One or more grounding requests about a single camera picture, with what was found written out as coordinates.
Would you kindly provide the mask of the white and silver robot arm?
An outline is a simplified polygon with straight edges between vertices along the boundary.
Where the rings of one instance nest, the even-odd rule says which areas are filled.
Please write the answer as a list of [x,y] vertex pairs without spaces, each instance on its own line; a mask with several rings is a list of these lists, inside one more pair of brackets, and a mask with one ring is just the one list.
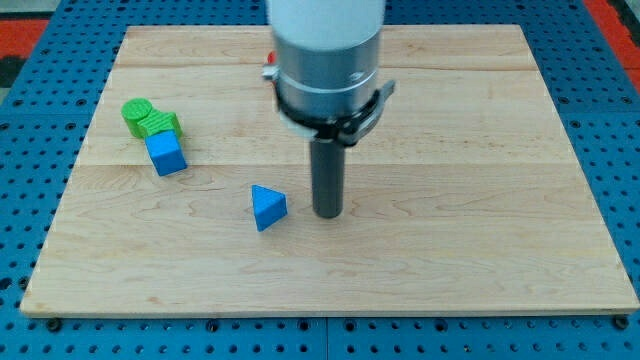
[[357,142],[375,127],[391,83],[376,86],[384,0],[268,0],[276,60],[263,76],[278,112],[309,139]]

